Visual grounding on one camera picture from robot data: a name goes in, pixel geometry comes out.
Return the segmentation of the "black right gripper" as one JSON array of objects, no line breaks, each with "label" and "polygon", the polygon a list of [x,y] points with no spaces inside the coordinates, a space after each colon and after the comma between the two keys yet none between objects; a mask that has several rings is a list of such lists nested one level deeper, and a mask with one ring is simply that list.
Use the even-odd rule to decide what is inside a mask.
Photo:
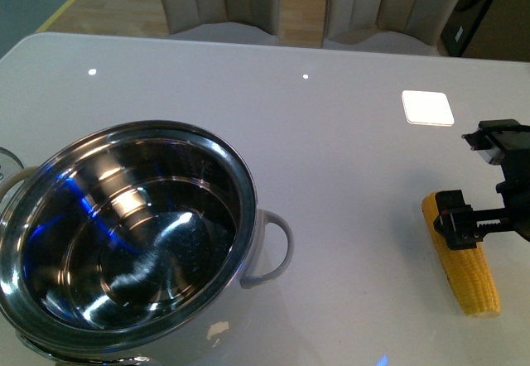
[{"label": "black right gripper", "polygon": [[498,219],[499,223],[477,226],[470,217],[474,211],[465,203],[462,191],[447,190],[434,194],[435,231],[451,251],[476,249],[485,235],[497,232],[514,231],[529,241],[529,150],[478,153],[487,163],[502,168],[504,181],[496,185],[496,191],[503,198],[503,211],[485,211],[489,219]]}]

